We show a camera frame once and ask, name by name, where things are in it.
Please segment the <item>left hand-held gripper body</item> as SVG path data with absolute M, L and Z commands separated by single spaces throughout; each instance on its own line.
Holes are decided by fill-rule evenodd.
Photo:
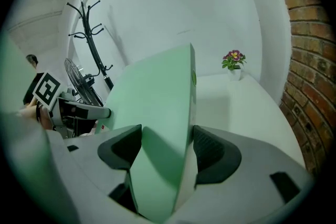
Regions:
M 75 102 L 74 89 L 66 87 L 53 73 L 46 71 L 33 90 L 33 96 L 48 109 L 54 131 L 59 132 L 63 138 L 77 135 L 77 121 L 64 116 L 62 108 L 65 101 Z

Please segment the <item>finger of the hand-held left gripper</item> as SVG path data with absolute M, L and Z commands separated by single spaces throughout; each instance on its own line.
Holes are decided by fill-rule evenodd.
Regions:
M 108 108 L 73 101 L 65 101 L 62 108 L 64 116 L 83 120 L 107 119 L 111 116 L 111 110 Z

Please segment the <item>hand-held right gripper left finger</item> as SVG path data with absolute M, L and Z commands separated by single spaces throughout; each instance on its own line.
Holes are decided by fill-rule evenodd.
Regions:
M 104 213 L 125 208 L 138 214 L 130 168 L 141 138 L 140 125 L 68 139 L 48 133 L 58 172 L 80 210 L 84 201 L 90 201 Z

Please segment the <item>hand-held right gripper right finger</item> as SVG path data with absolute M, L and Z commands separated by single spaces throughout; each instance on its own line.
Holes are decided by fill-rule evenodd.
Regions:
M 277 147 L 203 126 L 193 128 L 198 173 L 173 224 L 281 224 L 314 180 Z

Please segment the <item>green folder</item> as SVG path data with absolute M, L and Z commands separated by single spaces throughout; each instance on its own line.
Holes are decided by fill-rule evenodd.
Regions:
M 142 126 L 141 149 L 130 169 L 139 213 L 162 224 L 178 200 L 194 125 L 195 51 L 177 46 L 127 66 L 105 106 L 97 133 Z

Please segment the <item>person's left forearm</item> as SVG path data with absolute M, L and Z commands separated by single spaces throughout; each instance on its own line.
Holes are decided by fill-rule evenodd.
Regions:
M 53 129 L 48 109 L 37 99 L 33 99 L 31 103 L 20 109 L 19 115 L 37 121 L 46 130 Z

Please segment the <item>white desk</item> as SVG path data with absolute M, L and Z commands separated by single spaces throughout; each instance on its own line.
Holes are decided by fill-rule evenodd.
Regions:
M 269 94 L 249 75 L 230 81 L 225 74 L 194 77 L 194 125 L 267 142 L 298 164 L 304 160 L 289 123 Z

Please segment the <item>black standing fan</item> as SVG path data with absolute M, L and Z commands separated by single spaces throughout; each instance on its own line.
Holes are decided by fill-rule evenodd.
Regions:
M 72 85 L 76 89 L 76 95 L 81 97 L 83 103 L 103 106 L 102 101 L 93 88 L 94 76 L 91 74 L 83 76 L 75 63 L 69 58 L 65 59 L 64 66 Z

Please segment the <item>black coat rack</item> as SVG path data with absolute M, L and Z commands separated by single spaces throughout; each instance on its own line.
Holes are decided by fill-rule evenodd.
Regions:
M 89 5 L 87 7 L 87 10 L 85 10 L 84 4 L 83 2 L 81 2 L 81 10 L 79 10 L 78 8 L 76 8 L 75 6 L 73 6 L 72 4 L 70 4 L 69 2 L 66 3 L 67 6 L 73 8 L 74 10 L 77 11 L 77 13 L 79 14 L 79 18 L 82 20 L 82 25 L 83 25 L 83 30 L 84 32 L 76 32 L 76 33 L 72 33 L 69 34 L 68 36 L 73 36 L 74 38 L 79 38 L 79 39 L 85 39 L 89 50 L 91 52 L 91 55 L 93 57 L 93 60 L 98 68 L 98 74 L 102 74 L 103 75 L 103 80 L 105 82 L 105 84 L 107 85 L 107 87 L 109 88 L 109 90 L 112 90 L 114 84 L 111 81 L 110 77 L 107 74 L 107 71 L 109 71 L 113 65 L 107 67 L 106 65 L 103 64 L 99 53 L 97 51 L 97 48 L 95 46 L 95 42 L 93 40 L 93 36 L 101 33 L 104 28 L 102 27 L 102 23 L 91 27 L 90 23 L 89 23 L 89 16 L 90 16 L 90 11 L 92 10 L 93 7 L 95 7 L 97 4 L 99 4 L 101 1 L 98 0 L 97 2 L 95 2 L 93 5 Z

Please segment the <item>small potted flower plant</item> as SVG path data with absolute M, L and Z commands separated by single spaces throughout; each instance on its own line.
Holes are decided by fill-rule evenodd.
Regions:
M 242 75 L 242 66 L 246 63 L 246 56 L 239 50 L 232 50 L 222 59 L 222 68 L 228 70 L 230 81 L 239 81 Z

